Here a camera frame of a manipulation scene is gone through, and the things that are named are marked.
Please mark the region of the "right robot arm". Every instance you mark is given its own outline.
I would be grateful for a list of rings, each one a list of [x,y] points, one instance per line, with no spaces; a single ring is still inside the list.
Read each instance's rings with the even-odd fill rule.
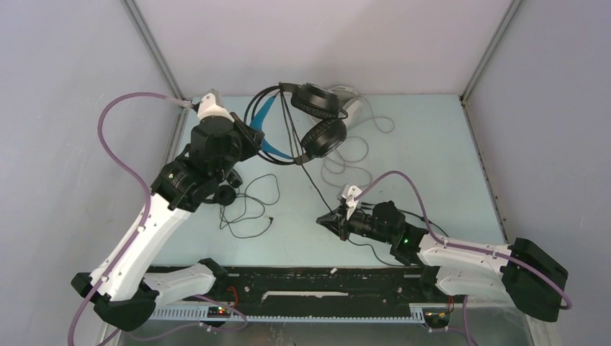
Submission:
[[[558,321],[568,271],[529,239],[510,245],[477,244],[438,236],[407,222],[394,202],[371,208],[341,204],[316,223],[342,241],[353,234],[390,245],[403,265],[424,267],[419,292],[428,301],[448,296],[479,296],[511,301],[522,313],[546,322]]]

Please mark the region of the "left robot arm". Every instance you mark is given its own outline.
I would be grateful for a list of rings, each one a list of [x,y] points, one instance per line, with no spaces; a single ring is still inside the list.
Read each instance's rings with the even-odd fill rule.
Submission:
[[[146,195],[141,214],[111,255],[71,284],[94,305],[102,321],[131,332],[161,307],[196,295],[219,300],[228,290],[227,272],[212,259],[172,272],[150,273],[170,236],[202,204],[212,204],[236,163],[256,156],[264,133],[228,116],[205,116],[191,130],[183,151],[166,164]]]

